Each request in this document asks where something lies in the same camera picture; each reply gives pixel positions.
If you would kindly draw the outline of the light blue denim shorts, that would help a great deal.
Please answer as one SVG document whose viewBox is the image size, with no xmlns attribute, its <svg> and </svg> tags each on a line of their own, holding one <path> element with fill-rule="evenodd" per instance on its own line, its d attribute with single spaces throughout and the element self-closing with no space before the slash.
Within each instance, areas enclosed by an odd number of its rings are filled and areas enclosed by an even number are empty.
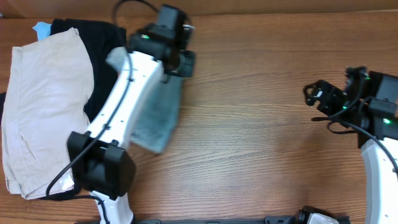
<svg viewBox="0 0 398 224">
<path fill-rule="evenodd" d="M 96 118 L 105 130 L 101 140 L 161 153 L 177 125 L 182 79 L 166 78 L 162 61 L 124 47 L 113 49 L 106 62 L 119 76 Z"/>
</svg>

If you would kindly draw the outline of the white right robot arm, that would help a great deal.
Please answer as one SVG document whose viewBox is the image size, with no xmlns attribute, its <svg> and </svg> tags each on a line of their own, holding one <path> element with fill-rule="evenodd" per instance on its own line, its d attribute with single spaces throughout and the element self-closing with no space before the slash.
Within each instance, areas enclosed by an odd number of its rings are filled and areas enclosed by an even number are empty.
<svg viewBox="0 0 398 224">
<path fill-rule="evenodd" d="M 348 67 L 344 89 L 325 80 L 304 86 L 305 102 L 322 117 L 314 122 L 358 135 L 366 172 L 366 223 L 397 223 L 397 77 Z"/>
</svg>

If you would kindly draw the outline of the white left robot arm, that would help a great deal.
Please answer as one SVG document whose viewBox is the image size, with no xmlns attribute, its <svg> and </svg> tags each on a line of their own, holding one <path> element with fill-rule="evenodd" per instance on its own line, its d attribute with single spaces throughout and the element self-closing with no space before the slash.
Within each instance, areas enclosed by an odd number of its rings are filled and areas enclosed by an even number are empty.
<svg viewBox="0 0 398 224">
<path fill-rule="evenodd" d="M 128 191 L 136 165 L 127 153 L 130 137 L 144 104 L 157 85 L 171 76 L 193 75 L 194 52 L 187 44 L 191 24 L 149 24 L 130 38 L 121 73 L 99 114 L 85 133 L 72 132 L 67 141 L 75 182 L 95 201 L 99 223 L 133 223 Z"/>
</svg>

